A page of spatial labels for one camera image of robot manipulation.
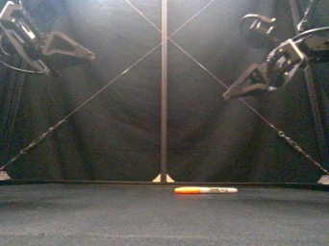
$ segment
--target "orange marker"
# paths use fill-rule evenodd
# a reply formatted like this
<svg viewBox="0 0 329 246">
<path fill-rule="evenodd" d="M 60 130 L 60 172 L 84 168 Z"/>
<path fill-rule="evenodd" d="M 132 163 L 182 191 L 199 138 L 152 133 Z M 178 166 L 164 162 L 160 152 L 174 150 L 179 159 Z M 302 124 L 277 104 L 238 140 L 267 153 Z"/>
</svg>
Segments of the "orange marker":
<svg viewBox="0 0 329 246">
<path fill-rule="evenodd" d="M 232 187 L 178 187 L 176 194 L 224 194 L 236 193 L 238 189 Z"/>
</svg>

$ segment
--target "vertical pole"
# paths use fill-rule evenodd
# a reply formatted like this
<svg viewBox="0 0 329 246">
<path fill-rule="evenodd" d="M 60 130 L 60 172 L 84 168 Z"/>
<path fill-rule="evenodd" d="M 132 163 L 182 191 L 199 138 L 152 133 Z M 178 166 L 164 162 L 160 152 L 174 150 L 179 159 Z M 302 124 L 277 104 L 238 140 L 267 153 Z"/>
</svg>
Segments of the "vertical pole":
<svg viewBox="0 0 329 246">
<path fill-rule="evenodd" d="M 289 0 L 289 6 L 290 6 L 291 17 L 293 17 L 293 22 L 294 22 L 294 31 L 295 31 L 295 34 L 298 35 L 299 31 L 298 31 L 297 26 L 302 18 L 299 15 L 297 0 Z M 317 101 L 317 96 L 315 96 L 315 87 L 314 87 L 314 81 L 313 81 L 313 68 L 309 66 L 305 69 L 305 81 L 306 81 L 310 106 L 311 106 L 311 111 L 313 111 L 313 124 L 314 124 L 314 131 L 315 131 L 315 137 L 317 137 L 317 146 L 318 146 L 319 155 L 321 155 L 321 162 L 327 163 L 329 162 L 329 154 L 327 154 L 329 151 L 327 151 L 327 146 L 325 142 L 325 133 L 323 133 L 322 123 L 321 123 L 321 114 L 319 114 L 318 101 Z"/>
<path fill-rule="evenodd" d="M 167 181 L 167 0 L 162 0 L 160 183 Z"/>
</svg>

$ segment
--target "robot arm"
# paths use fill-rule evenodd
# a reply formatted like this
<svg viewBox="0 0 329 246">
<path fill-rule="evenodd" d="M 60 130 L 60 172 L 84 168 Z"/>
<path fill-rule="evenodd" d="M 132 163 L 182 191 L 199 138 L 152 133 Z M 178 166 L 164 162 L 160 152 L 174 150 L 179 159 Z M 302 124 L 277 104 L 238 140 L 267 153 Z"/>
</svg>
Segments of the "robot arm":
<svg viewBox="0 0 329 246">
<path fill-rule="evenodd" d="M 260 64 L 252 64 L 223 93 L 226 100 L 259 96 L 285 86 L 310 62 L 329 62 L 329 28 L 303 32 L 285 41 Z"/>
<path fill-rule="evenodd" d="M 8 1 L 0 12 L 0 30 L 28 64 L 48 76 L 57 68 L 92 62 L 95 55 L 63 33 L 41 33 L 20 1 Z"/>
</svg>

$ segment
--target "floor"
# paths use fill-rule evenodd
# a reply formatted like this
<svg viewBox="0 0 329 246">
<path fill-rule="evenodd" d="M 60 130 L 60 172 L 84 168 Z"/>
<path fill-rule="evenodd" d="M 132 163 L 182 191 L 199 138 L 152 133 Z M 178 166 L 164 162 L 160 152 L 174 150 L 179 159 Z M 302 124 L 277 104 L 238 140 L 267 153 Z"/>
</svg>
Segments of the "floor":
<svg viewBox="0 0 329 246">
<path fill-rule="evenodd" d="M 326 191 L 0 185 L 0 245 L 329 245 Z"/>
</svg>

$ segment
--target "black fabric backdrop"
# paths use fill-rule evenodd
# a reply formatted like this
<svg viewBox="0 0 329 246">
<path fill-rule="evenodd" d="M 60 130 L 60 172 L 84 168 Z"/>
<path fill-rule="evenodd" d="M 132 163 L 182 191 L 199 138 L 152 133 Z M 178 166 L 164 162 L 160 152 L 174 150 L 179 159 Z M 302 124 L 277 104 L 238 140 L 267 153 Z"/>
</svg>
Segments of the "black fabric backdrop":
<svg viewBox="0 0 329 246">
<path fill-rule="evenodd" d="M 224 87 L 269 54 L 246 46 L 240 19 L 247 13 L 275 17 L 279 39 L 293 37 L 287 1 L 220 0 L 200 11 L 208 3 L 168 1 L 168 35 L 183 25 L 171 40 L 188 55 L 168 41 L 167 173 L 180 182 L 317 182 L 318 168 L 262 118 L 239 100 L 222 99 Z M 160 172 L 162 3 L 68 0 L 63 7 L 51 28 L 84 45 L 96 60 L 64 69 L 61 78 L 26 77 L 5 159 L 109 86 L 9 166 L 9 174 L 148 182 Z M 246 101 L 318 160 L 303 73 L 285 88 Z"/>
</svg>

